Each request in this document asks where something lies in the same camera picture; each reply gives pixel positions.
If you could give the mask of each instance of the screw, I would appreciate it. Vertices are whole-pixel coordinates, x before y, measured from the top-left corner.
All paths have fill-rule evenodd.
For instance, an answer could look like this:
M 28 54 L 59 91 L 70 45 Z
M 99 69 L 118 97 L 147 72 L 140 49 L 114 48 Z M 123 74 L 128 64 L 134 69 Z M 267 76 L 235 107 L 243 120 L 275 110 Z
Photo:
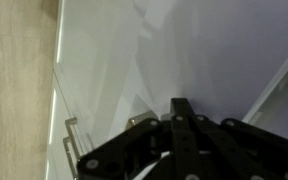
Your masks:
M 156 126 L 156 125 L 157 125 L 157 122 L 156 122 L 156 121 L 151 121 L 151 125 L 152 125 L 152 126 Z
M 185 177 L 185 180 L 200 180 L 200 178 L 198 176 L 196 176 L 195 174 L 188 174 Z
M 176 117 L 176 120 L 178 120 L 178 121 L 183 121 L 183 117 L 182 117 L 182 116 L 177 116 L 177 117 Z
M 230 125 L 230 126 L 234 126 L 234 122 L 233 121 L 227 121 L 226 124 Z
M 262 178 L 261 176 L 258 176 L 258 175 L 253 175 L 251 177 L 251 180 L 264 180 L 264 178 Z
M 86 163 L 86 167 L 88 169 L 96 169 L 97 166 L 98 166 L 98 160 L 96 159 L 92 159 L 92 160 L 89 160 L 87 163 Z
M 204 121 L 205 118 L 203 116 L 197 116 L 196 119 L 200 121 Z

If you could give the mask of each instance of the wooden surface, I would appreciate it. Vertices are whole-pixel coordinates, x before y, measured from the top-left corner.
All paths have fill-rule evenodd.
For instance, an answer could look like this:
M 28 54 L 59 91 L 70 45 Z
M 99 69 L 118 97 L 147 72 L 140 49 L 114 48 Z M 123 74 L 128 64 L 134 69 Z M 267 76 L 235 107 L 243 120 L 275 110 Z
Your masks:
M 0 180 L 45 171 L 58 0 L 0 0 Z

